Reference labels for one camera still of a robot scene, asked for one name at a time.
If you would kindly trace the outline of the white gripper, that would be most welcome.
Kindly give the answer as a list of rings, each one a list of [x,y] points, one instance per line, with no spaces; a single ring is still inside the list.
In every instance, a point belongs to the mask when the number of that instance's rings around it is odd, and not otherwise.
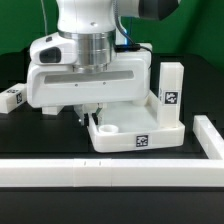
[[[27,101],[34,108],[75,105],[82,126],[87,113],[80,104],[98,103],[93,120],[109,102],[144,99],[149,93],[151,53],[118,53],[107,69],[95,74],[77,73],[72,65],[40,66],[31,63],[27,77]]]

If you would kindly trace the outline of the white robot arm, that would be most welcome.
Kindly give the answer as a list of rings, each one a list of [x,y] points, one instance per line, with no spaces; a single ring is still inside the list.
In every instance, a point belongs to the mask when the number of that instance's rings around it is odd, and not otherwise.
[[[56,0],[58,31],[30,46],[27,101],[115,117],[149,95],[152,50],[134,42],[121,17],[162,20],[181,0]]]

